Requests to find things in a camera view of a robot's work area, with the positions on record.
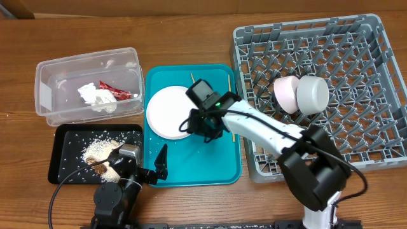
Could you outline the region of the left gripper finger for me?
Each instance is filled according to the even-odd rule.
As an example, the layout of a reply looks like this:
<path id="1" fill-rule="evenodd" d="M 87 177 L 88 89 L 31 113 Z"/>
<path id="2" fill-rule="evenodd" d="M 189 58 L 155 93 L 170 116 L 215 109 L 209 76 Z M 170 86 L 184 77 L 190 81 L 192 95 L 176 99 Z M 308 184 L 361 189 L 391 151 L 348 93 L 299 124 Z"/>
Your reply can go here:
<path id="1" fill-rule="evenodd" d="M 168 145 L 164 144 L 154 162 L 157 178 L 161 180 L 166 180 L 168 176 L 167 152 Z"/>
<path id="2" fill-rule="evenodd" d="M 128 139 L 125 140 L 123 144 L 119 145 L 113 151 L 119 151 L 121 149 L 127 149 L 132 147 L 134 147 L 134 137 L 131 135 Z"/>

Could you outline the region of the wooden chopstick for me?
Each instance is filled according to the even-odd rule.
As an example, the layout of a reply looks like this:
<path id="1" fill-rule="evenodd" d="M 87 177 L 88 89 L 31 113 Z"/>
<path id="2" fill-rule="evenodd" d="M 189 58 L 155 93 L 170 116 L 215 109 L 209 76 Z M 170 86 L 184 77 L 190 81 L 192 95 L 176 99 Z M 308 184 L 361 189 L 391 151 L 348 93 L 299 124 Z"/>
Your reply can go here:
<path id="1" fill-rule="evenodd" d="M 192 79 L 192 82 L 193 82 L 193 84 L 195 84 L 195 78 L 194 78 L 194 76 L 193 76 L 193 73 L 190 73 L 190 75 L 191 75 L 191 79 Z"/>
<path id="2" fill-rule="evenodd" d="M 228 91 L 231 92 L 231 77 L 228 75 Z M 235 142 L 235 134 L 231 133 L 232 136 L 232 142 Z"/>

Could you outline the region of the brown food piece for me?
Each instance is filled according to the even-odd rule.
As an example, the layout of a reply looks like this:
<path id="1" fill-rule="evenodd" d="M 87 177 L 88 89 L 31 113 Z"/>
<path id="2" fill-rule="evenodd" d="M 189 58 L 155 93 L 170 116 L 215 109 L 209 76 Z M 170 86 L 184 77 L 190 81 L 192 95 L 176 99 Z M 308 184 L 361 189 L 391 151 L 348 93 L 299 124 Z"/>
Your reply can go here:
<path id="1" fill-rule="evenodd" d="M 91 164 L 93 164 L 93 163 L 97 163 L 97 161 L 96 161 L 94 158 L 92 158 L 92 157 L 88 157 L 88 158 L 86 159 L 86 163 L 87 163 L 88 165 L 91 165 Z M 92 169 L 93 169 L 93 170 L 96 172 L 96 174 L 98 174 L 98 175 L 103 175 L 103 174 L 105 174 L 105 173 L 107 172 L 107 167 L 106 167 L 103 163 L 92 166 Z"/>

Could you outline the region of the white rice pile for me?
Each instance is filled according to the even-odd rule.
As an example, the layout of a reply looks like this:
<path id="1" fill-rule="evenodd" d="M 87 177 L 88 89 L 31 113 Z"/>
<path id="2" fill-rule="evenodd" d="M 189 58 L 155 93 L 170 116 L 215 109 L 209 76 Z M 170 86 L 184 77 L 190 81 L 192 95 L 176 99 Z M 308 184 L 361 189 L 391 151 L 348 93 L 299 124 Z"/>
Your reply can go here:
<path id="1" fill-rule="evenodd" d="M 87 148 L 85 159 L 92 157 L 98 162 L 104 160 L 109 156 L 110 152 L 112 152 L 112 150 L 117 148 L 119 145 L 121 144 L 117 143 L 116 141 L 95 143 Z M 98 175 L 90 167 L 72 175 L 67 182 L 72 184 L 99 184 L 105 182 L 117 182 L 120 178 L 119 174 L 117 174 L 107 162 L 103 164 L 107 167 L 107 172 L 105 174 Z"/>

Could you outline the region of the red snack wrapper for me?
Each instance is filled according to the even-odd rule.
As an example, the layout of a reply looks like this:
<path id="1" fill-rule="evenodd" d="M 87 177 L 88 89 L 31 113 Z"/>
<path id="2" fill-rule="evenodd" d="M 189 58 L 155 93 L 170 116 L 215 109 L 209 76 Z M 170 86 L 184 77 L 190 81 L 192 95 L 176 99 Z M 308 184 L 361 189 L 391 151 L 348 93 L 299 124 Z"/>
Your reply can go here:
<path id="1" fill-rule="evenodd" d="M 103 81 L 99 81 L 99 88 L 109 90 L 118 101 L 124 101 L 132 98 L 132 94 L 130 92 L 114 88 Z"/>

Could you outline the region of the large white round plate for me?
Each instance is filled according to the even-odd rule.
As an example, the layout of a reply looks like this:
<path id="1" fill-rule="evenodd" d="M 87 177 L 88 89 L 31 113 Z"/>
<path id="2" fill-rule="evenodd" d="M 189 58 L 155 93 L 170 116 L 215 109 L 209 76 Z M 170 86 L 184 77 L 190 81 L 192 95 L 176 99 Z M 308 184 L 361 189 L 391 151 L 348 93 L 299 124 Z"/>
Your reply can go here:
<path id="1" fill-rule="evenodd" d="M 179 131 L 182 122 L 189 117 L 190 111 L 197 108 L 186 95 L 187 90 L 182 86 L 166 87 L 149 100 L 146 118 L 150 129 L 158 136 L 179 140 L 190 135 Z"/>

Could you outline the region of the white napkin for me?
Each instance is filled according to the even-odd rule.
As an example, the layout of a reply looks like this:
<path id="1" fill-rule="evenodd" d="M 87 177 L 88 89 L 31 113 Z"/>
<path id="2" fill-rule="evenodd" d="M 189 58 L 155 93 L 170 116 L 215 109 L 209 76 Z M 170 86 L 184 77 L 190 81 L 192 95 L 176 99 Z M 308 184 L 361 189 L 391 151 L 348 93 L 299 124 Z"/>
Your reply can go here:
<path id="1" fill-rule="evenodd" d="M 117 109 L 116 98 L 107 89 L 96 89 L 94 83 L 83 85 L 78 89 L 85 104 L 90 105 L 93 111 L 113 113 Z"/>

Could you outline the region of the pink bowl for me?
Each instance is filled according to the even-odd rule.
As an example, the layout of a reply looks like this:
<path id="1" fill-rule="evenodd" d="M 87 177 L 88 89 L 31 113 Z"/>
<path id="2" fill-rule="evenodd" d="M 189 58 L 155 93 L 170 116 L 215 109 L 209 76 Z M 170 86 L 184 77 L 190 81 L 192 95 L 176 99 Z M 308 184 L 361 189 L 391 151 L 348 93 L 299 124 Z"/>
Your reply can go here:
<path id="1" fill-rule="evenodd" d="M 293 114 L 299 110 L 296 100 L 296 90 L 300 80 L 295 76 L 277 78 L 273 82 L 273 92 L 280 107 L 287 113 Z"/>

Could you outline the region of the grey bowl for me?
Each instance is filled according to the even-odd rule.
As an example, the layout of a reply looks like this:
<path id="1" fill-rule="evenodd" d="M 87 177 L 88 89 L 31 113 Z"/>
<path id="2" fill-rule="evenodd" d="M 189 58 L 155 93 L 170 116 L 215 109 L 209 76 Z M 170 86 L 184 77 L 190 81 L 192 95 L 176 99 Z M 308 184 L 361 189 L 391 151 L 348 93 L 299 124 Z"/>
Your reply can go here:
<path id="1" fill-rule="evenodd" d="M 326 81 L 317 76 L 303 76 L 297 87 L 296 99 L 304 115 L 323 112 L 329 101 L 329 88 Z"/>

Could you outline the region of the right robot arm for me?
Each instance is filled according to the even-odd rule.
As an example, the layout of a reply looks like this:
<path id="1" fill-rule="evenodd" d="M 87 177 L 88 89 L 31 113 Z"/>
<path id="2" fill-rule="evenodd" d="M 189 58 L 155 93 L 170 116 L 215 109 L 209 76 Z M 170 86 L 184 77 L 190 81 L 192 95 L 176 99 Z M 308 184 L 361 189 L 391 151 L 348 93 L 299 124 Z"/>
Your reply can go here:
<path id="1" fill-rule="evenodd" d="M 350 168 L 323 128 L 282 123 L 235 93 L 220 95 L 205 80 L 192 84 L 186 95 L 196 108 L 180 131 L 200 135 L 206 143 L 232 132 L 261 146 L 278 162 L 291 193 L 303 204 L 303 227 L 336 228 L 335 205 Z"/>

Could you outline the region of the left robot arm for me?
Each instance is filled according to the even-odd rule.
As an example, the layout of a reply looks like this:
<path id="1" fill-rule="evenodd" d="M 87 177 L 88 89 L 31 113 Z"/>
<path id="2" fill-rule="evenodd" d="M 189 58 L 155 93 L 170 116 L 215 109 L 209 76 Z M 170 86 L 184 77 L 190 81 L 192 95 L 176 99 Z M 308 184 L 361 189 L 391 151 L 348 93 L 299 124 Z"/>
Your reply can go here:
<path id="1" fill-rule="evenodd" d="M 93 196 L 95 212 L 90 228 L 138 228 L 131 215 L 142 186 L 156 185 L 157 181 L 167 179 L 168 145 L 164 144 L 156 157 L 155 170 L 149 170 L 142 168 L 142 150 L 132 141 L 130 139 L 113 149 L 107 158 L 109 166 L 120 178 L 117 182 L 103 183 L 96 189 Z"/>

